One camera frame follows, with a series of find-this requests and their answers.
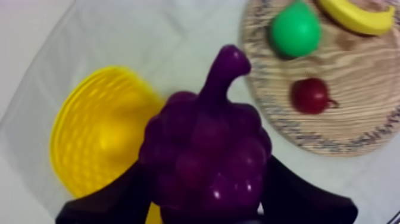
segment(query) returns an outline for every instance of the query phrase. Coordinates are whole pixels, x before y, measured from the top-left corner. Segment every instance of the wooden plate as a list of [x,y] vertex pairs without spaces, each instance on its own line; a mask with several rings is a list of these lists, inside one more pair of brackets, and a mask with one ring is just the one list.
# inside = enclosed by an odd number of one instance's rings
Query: wooden plate
[[[275,56],[268,25],[290,0],[250,0],[243,23],[245,51],[253,65],[251,91],[270,123],[297,146],[313,153],[351,157],[369,153],[400,129],[399,14],[381,37],[360,37],[318,14],[323,37],[312,55],[295,60]],[[324,79],[340,107],[320,115],[295,111],[290,87],[309,76]]]

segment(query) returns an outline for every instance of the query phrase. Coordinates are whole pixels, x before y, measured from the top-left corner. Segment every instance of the purple grapes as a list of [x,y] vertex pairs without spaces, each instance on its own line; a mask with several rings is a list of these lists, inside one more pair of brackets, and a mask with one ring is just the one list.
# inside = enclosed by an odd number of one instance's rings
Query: purple grapes
[[225,46],[200,94],[173,94],[149,122],[139,162],[154,174],[155,203],[204,214],[257,209],[271,141],[253,106],[227,99],[250,70],[244,53]]

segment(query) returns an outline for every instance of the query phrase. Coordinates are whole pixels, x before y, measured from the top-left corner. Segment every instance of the red cherry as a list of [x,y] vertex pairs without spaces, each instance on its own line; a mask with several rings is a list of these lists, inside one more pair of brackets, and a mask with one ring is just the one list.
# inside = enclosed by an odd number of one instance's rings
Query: red cherry
[[329,90],[325,82],[318,78],[299,80],[292,85],[290,93],[293,106],[305,114],[320,114],[333,104],[339,104],[329,98]]

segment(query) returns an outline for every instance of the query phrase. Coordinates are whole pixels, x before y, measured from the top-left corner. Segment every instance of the grape stem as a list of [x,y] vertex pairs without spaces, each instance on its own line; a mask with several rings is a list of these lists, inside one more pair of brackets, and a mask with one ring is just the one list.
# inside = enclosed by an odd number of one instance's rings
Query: grape stem
[[226,45],[213,62],[199,102],[204,108],[218,111],[227,102],[229,86],[239,76],[248,74],[251,64],[246,55],[234,45]]
[[331,103],[331,106],[333,105],[331,107],[332,109],[337,109],[337,108],[340,107],[340,104],[337,101],[333,100],[333,99],[328,99],[328,102]]

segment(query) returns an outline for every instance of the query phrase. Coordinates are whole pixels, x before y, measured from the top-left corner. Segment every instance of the white surface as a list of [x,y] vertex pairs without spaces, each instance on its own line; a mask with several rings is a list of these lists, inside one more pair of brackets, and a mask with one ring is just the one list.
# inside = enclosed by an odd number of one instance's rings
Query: white surface
[[[65,200],[65,195],[54,195],[59,186],[43,186],[35,182],[37,177],[32,173],[38,175],[39,179],[49,178],[49,182],[54,181],[50,180],[54,177],[49,170],[44,175],[43,167],[37,164],[21,164],[21,161],[25,161],[21,158],[27,148],[46,154],[46,138],[52,120],[72,88],[95,69],[109,64],[122,64],[138,70],[161,93],[169,94],[179,89],[199,91],[219,47],[225,43],[239,44],[238,24],[245,2],[87,0],[75,5],[69,12],[68,20],[57,27],[58,32],[50,37],[45,44],[45,51],[38,54],[33,67],[27,72],[27,90],[25,93],[19,91],[19,103],[14,103],[10,108],[2,130],[8,144],[6,150],[14,159],[17,158],[17,165],[24,166],[18,171],[52,215],[57,211],[54,211],[50,200]],[[4,27],[13,27],[12,22],[10,24]],[[0,83],[4,85],[0,87],[3,88],[1,91],[5,89],[6,95],[9,96],[15,89],[15,83],[18,83],[26,69],[19,68],[20,63],[33,58],[32,52],[35,52],[35,48],[37,51],[45,35],[42,38],[41,42],[38,38],[35,43],[27,43],[24,48],[32,51],[25,53],[22,58],[18,56],[23,53],[15,53],[16,56],[11,59],[6,58],[4,65],[8,69],[2,75],[7,74],[6,79],[12,77],[10,85]],[[25,43],[20,35],[9,35],[6,40],[7,44],[2,41],[1,44],[11,52],[18,52],[11,47],[12,44],[18,41],[21,43],[17,44]],[[229,95],[234,101],[254,103],[243,79],[233,85]],[[1,100],[0,105],[4,107],[9,98]],[[40,107],[33,108],[32,102]],[[25,111],[30,111],[29,115],[24,115]],[[285,165],[314,185],[352,197],[360,212],[357,223],[386,223],[400,210],[400,164],[396,161],[400,157],[399,136],[384,149],[369,155],[330,158],[298,149],[265,120],[264,124],[273,140],[274,155]],[[16,138],[17,135],[25,136],[25,141]]]
[[[71,3],[72,0],[0,0],[0,117],[33,57]],[[54,223],[1,155],[0,223]]]

